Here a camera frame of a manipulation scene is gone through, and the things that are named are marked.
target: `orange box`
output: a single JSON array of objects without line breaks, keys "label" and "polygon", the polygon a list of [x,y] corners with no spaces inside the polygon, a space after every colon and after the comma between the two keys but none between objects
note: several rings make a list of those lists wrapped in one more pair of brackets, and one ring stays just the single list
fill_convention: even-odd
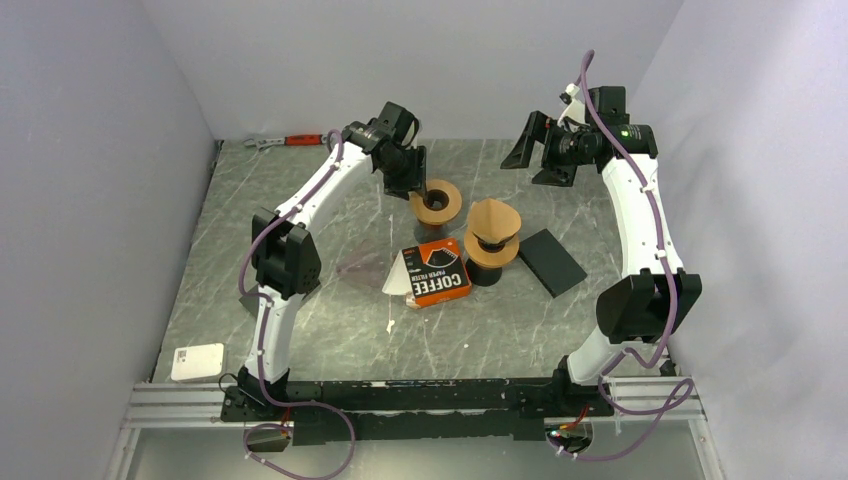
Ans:
[{"label": "orange box", "polygon": [[407,305],[429,307],[471,293],[471,282],[455,238],[404,248],[400,256],[409,275]]}]

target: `metal frame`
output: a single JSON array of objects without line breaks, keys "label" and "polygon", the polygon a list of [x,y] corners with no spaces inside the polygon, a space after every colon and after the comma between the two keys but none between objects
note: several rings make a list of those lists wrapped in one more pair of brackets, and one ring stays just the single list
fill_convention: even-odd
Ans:
[{"label": "metal frame", "polygon": [[[671,390],[684,377],[620,377],[610,378],[610,394],[618,403],[631,409],[658,408]],[[223,384],[227,388],[233,384]],[[218,384],[140,383],[133,388],[129,406],[124,416],[118,440],[112,453],[107,480],[126,480],[135,455],[141,431],[158,428],[228,428],[243,430],[254,424],[222,422],[221,404],[224,393]],[[622,415],[591,417],[592,422],[615,422],[617,430],[622,423],[647,423],[653,416]],[[546,425],[555,425],[573,418],[546,418]],[[709,424],[701,399],[690,396],[679,407],[663,416],[663,421],[688,421],[689,429],[701,468],[707,480],[724,480],[724,472],[716,454]]]}]

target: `white wall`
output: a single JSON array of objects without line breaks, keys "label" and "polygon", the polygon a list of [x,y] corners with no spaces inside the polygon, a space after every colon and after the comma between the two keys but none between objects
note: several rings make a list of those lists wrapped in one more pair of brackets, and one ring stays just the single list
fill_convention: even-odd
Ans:
[{"label": "white wall", "polygon": [[848,478],[846,15],[689,0],[631,102],[704,281],[673,348],[730,479]]},{"label": "white wall", "polygon": [[143,0],[216,138],[324,132],[386,100],[427,138],[513,138],[595,48],[635,90],[682,0]]},{"label": "white wall", "polygon": [[214,142],[138,1],[0,0],[0,478],[100,478]]}]

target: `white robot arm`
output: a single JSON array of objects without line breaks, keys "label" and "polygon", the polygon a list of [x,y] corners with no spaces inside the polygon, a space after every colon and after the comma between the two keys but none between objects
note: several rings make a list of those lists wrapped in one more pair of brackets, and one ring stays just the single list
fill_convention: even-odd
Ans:
[{"label": "white robot arm", "polygon": [[[585,91],[586,106],[575,97],[579,92],[571,84],[561,95],[566,108],[557,121],[539,111],[531,113],[501,168],[528,167],[533,145],[539,142],[545,148],[534,184],[570,187],[578,166],[594,165],[609,190],[621,238],[622,279],[598,297],[598,325],[566,360],[570,380],[589,385],[614,366],[623,351],[657,341],[658,348],[664,347],[661,339],[668,338],[692,307],[701,283],[698,275],[685,273],[671,242],[657,183],[653,131],[647,125],[630,124],[624,87]],[[629,152],[629,159],[609,137]],[[660,238],[664,245],[658,245]],[[677,308],[669,314],[673,300]]]},{"label": "white robot arm", "polygon": [[[289,347],[295,316],[303,297],[318,284],[321,261],[310,232],[321,230],[354,186],[376,170],[383,173],[384,193],[409,199],[426,197],[426,149],[411,146],[418,119],[391,102],[367,124],[353,122],[318,171],[273,212],[253,218],[253,244],[248,255],[256,268],[259,310],[256,332],[239,389],[260,404],[269,395],[285,399]],[[240,272],[244,288],[247,263]]]},{"label": "white robot arm", "polygon": [[[289,222],[300,225],[304,230],[318,232],[331,218],[338,208],[341,200],[360,182],[364,181],[372,171],[371,156],[363,153],[362,148],[347,142],[343,147],[344,158],[338,158],[339,149],[335,149],[327,161],[309,179],[303,187],[298,190],[286,202],[280,204],[275,210],[277,215],[292,210],[300,205],[299,210]],[[315,188],[321,178],[331,169],[336,169],[329,179],[324,183],[305,204],[301,204],[308,192]],[[259,318],[256,322],[256,332],[253,336],[253,344],[250,354],[245,361],[245,367],[250,375],[258,378],[259,370],[256,365],[258,361],[259,328],[261,327],[262,315],[269,308],[268,320],[265,332],[265,349],[262,355],[265,362],[265,380],[270,383],[277,382],[289,369],[289,346],[291,345],[294,320],[300,304],[303,301],[303,293],[295,293],[284,299],[281,292],[269,285],[260,285],[260,293],[270,297],[271,305],[264,296],[259,299]]]},{"label": "white robot arm", "polygon": [[[665,232],[665,253],[672,270],[683,268],[683,262],[671,242],[665,213],[660,200],[657,183],[657,160],[649,155],[633,155],[633,159],[645,178],[654,186],[662,228]],[[621,238],[622,269],[621,277],[639,275],[648,269],[653,275],[663,275],[663,267],[657,258],[657,234],[654,229],[654,216],[651,206],[642,193],[636,173],[623,159],[613,159],[601,172],[615,209],[616,223]],[[571,380],[581,385],[597,382],[604,367],[627,347],[642,345],[638,341],[610,343],[610,339],[596,326],[577,351],[568,357],[568,373]]]}]

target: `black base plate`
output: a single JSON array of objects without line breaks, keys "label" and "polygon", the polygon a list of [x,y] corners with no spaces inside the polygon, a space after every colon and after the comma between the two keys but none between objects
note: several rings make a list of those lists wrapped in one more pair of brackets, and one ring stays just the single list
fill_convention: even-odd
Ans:
[{"label": "black base plate", "polygon": [[[555,370],[552,378],[289,382],[286,393],[292,401],[315,400],[341,409],[360,440],[491,435],[540,440],[546,417],[576,417],[585,405],[591,408],[590,416],[613,413],[596,387],[571,384],[565,369]],[[236,386],[229,387],[224,398],[224,422],[278,422],[285,413],[260,405]],[[428,413],[433,410],[442,412]],[[328,410],[295,408],[291,419],[293,445],[349,438],[344,422]]]}]

